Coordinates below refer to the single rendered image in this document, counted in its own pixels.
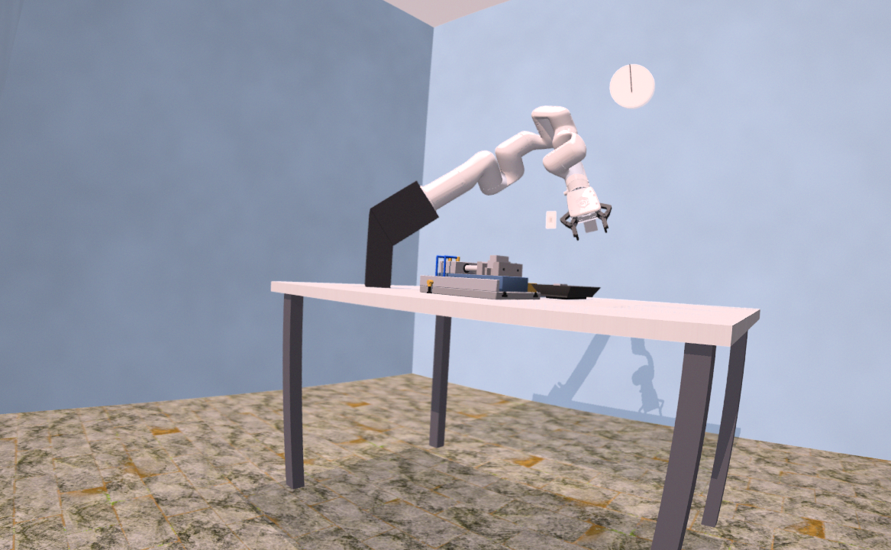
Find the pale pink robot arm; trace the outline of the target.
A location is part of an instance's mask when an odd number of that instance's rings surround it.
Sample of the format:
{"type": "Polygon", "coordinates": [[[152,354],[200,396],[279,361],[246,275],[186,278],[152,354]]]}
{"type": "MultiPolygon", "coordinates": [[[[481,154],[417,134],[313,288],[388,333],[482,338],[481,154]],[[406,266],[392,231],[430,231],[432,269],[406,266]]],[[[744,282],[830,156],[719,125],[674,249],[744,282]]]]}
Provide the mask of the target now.
{"type": "Polygon", "coordinates": [[[587,147],[577,133],[570,110],[558,105],[542,105],[534,109],[531,117],[539,135],[523,131],[499,145],[496,148],[496,157],[491,152],[479,152],[463,166],[448,172],[428,186],[421,186],[434,210],[472,190],[477,182],[485,195],[501,192],[523,176],[523,154],[551,147],[554,152],[545,156],[543,165],[547,172],[565,179],[567,190],[564,195],[576,186],[589,186],[582,163],[587,147]]]}

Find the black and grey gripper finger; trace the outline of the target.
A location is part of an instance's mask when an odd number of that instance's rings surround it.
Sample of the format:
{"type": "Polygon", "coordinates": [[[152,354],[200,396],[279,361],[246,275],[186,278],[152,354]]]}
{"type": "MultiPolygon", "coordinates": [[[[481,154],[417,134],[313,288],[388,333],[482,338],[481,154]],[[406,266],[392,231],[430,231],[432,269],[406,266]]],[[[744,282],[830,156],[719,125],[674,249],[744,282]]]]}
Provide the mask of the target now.
{"type": "Polygon", "coordinates": [[[573,237],[576,237],[576,239],[579,240],[578,234],[576,232],[576,226],[579,220],[577,220],[577,217],[572,217],[571,222],[565,222],[565,220],[567,220],[568,218],[570,218],[570,212],[567,212],[563,217],[560,217],[560,222],[563,223],[565,227],[570,228],[572,230],[573,237]]]}
{"type": "Polygon", "coordinates": [[[607,226],[607,217],[609,217],[610,212],[612,212],[612,205],[607,205],[607,203],[601,203],[601,209],[607,209],[607,210],[605,210],[605,213],[601,212],[601,210],[596,210],[596,217],[599,217],[599,219],[602,220],[603,228],[605,229],[605,233],[607,233],[607,228],[609,228],[607,226]],[[601,215],[601,216],[599,216],[599,215],[601,215]]]}

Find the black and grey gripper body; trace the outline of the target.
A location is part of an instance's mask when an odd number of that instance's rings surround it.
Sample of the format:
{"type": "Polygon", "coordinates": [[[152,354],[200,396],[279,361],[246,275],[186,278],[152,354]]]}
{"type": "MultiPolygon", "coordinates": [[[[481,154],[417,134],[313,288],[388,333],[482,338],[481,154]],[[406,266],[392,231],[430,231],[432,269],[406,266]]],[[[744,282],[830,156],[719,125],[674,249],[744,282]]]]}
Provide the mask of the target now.
{"type": "Polygon", "coordinates": [[[601,210],[601,203],[596,198],[596,193],[592,187],[576,186],[572,188],[567,193],[567,205],[570,210],[570,217],[577,217],[577,220],[579,220],[578,224],[599,218],[596,217],[596,210],[601,210]],[[589,192],[590,190],[592,192],[589,192]]]}

